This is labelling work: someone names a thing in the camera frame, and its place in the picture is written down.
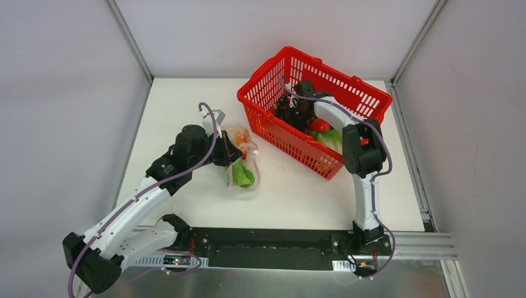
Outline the napa cabbage toy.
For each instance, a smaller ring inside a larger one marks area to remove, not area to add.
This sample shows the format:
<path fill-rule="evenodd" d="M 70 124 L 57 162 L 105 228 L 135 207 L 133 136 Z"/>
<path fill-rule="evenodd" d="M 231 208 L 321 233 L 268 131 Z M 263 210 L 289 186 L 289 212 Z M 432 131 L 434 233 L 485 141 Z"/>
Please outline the napa cabbage toy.
<path fill-rule="evenodd" d="M 231 169 L 233 186 L 249 188 L 254 185 L 256 181 L 254 173 L 244 165 L 242 160 L 237 161 Z"/>

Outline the clear zip top bag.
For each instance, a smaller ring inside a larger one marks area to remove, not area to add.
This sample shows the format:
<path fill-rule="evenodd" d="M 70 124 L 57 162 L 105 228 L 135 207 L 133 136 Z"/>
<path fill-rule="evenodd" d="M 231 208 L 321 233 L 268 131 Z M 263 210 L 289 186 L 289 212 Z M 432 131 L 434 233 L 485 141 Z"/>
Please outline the clear zip top bag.
<path fill-rule="evenodd" d="M 261 181 L 261 174 L 257 166 L 259 149 L 252 140 L 249 130 L 242 125 L 224 125 L 231 143 L 242 152 L 242 157 L 229 165 L 223 171 L 223 178 L 228 189 L 242 189 L 253 192 L 257 190 Z"/>

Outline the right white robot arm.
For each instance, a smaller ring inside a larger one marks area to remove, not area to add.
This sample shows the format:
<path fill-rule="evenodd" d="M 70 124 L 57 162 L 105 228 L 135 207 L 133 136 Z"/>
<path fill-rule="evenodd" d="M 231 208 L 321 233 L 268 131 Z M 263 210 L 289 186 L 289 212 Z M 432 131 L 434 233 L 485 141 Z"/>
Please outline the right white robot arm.
<path fill-rule="evenodd" d="M 370 253 L 384 236 L 377 212 L 375 180 L 383 163 L 391 160 L 379 122 L 356 115 L 326 91 L 317 92 L 309 81 L 295 86 L 280 83 L 280 87 L 285 94 L 278 104 L 278 118 L 301 132 L 309 131 L 310 123 L 321 119 L 342 135 L 342 160 L 355 189 L 352 246 L 362 255 Z"/>

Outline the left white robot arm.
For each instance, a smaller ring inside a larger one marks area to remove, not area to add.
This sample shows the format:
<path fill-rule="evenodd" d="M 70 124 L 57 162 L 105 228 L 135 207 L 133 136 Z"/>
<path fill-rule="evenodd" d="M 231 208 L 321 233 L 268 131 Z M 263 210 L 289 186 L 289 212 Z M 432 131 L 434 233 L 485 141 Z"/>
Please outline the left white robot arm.
<path fill-rule="evenodd" d="M 71 272 L 68 295 L 74 297 L 73 282 L 79 278 L 91 294 L 100 294 L 119 279 L 131 264 L 153 251 L 171 247 L 184 250 L 190 225 L 175 214 L 162 216 L 150 229 L 132 231 L 153 210 L 170 199 L 203 166 L 228 166 L 243 156 L 225 130 L 207 133 L 199 125 L 186 125 L 167 152 L 154 160 L 136 189 L 103 220 L 79 235 L 71 232 L 63 240 L 66 263 Z"/>

